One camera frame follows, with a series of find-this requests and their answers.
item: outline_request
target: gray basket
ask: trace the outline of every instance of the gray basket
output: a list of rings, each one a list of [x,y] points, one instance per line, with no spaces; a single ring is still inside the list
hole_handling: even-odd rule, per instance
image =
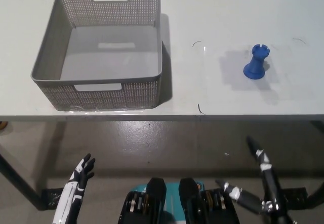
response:
[[[160,0],[55,0],[31,73],[60,111],[158,105]]]

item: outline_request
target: white robotic arm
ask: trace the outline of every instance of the white robotic arm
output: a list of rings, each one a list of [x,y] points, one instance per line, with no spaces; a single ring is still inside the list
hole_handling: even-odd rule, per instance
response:
[[[64,186],[53,224],[76,224],[87,182],[94,176],[91,170],[94,168],[96,159],[90,160],[90,158],[91,155],[88,154],[81,160]]]

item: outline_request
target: metal frame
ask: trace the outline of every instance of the metal frame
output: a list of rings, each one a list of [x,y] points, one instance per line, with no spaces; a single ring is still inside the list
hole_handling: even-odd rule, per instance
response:
[[[63,188],[43,189],[39,195],[0,154],[0,173],[33,205],[37,210],[56,209]]]

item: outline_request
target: white table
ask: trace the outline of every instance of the white table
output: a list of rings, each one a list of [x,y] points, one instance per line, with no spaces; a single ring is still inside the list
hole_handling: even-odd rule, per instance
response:
[[[324,116],[324,0],[161,0],[172,98],[151,110],[87,113],[56,111],[30,78],[53,1],[0,0],[0,120]],[[271,52],[253,81],[242,70],[257,43]]]

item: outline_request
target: concrete floor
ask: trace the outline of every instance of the concrete floor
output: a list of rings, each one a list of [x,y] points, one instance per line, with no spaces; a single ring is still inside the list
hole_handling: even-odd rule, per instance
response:
[[[324,135],[308,122],[10,122],[0,153],[35,189],[62,187],[88,152],[96,157],[78,223],[117,223],[127,192],[151,176],[192,176],[215,188],[214,178],[262,197],[258,166],[245,136],[266,149],[287,187],[314,191],[324,178]],[[0,223],[51,223],[53,211],[35,210],[0,175]],[[236,207],[241,223],[262,219]],[[324,208],[292,212],[298,223],[322,223]]]

